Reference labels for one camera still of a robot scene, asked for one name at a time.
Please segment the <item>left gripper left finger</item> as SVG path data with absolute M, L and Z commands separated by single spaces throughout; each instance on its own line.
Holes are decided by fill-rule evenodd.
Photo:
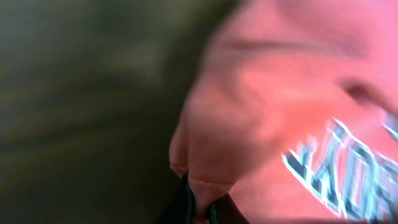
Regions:
M 192 224 L 195 214 L 195 196 L 188 182 L 188 175 L 181 178 L 175 197 L 157 219 L 157 224 Z

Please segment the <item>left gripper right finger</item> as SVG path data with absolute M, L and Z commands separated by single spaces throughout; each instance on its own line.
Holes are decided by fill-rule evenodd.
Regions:
M 208 220 L 210 224 L 249 224 L 229 194 L 208 207 Z

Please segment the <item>red printed t-shirt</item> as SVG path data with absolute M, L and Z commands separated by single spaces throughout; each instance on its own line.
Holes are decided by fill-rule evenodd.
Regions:
M 169 151 L 193 223 L 397 221 L 397 2 L 245 1 L 206 51 Z

